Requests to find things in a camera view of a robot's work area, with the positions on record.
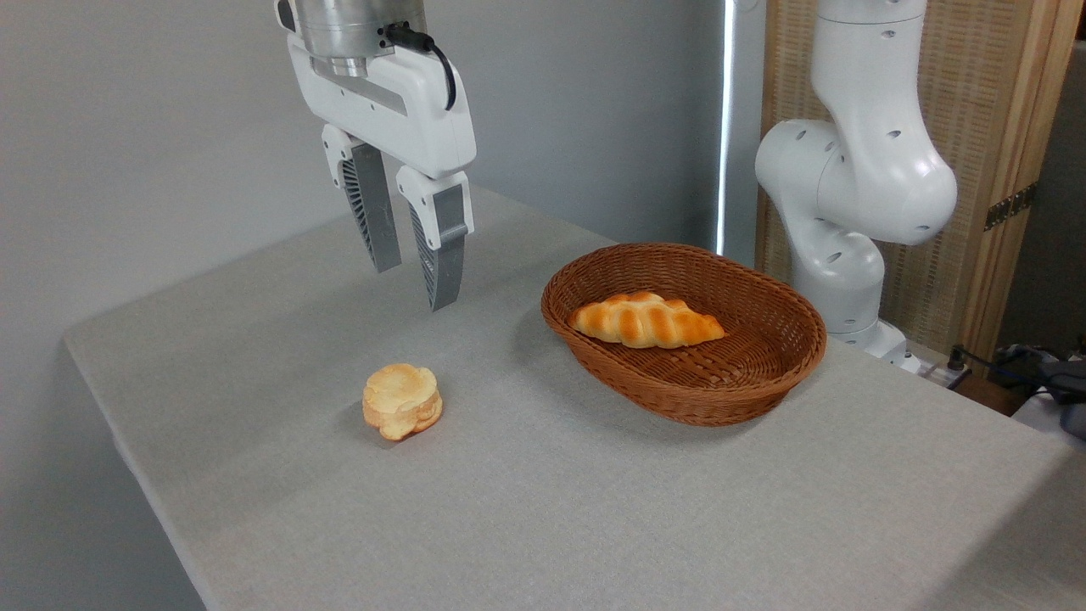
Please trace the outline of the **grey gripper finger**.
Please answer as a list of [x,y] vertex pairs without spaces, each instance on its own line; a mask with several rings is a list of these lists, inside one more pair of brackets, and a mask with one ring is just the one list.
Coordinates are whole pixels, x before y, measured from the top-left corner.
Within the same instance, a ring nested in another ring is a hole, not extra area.
[[400,193],[411,204],[412,232],[424,269],[432,311],[459,295],[466,236],[473,232],[472,198],[467,175],[432,179],[408,165],[396,174]]
[[383,154],[331,124],[323,127],[333,184],[343,190],[366,251],[378,273],[402,263]]

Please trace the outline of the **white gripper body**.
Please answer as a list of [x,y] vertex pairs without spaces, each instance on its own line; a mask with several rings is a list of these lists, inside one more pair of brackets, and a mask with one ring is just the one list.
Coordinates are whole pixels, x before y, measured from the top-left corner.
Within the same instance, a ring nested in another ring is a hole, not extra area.
[[311,112],[430,178],[465,170],[476,160],[472,113],[464,84],[446,109],[445,67],[432,54],[396,48],[370,58],[366,74],[338,76],[311,58],[301,38],[288,39],[299,89]]

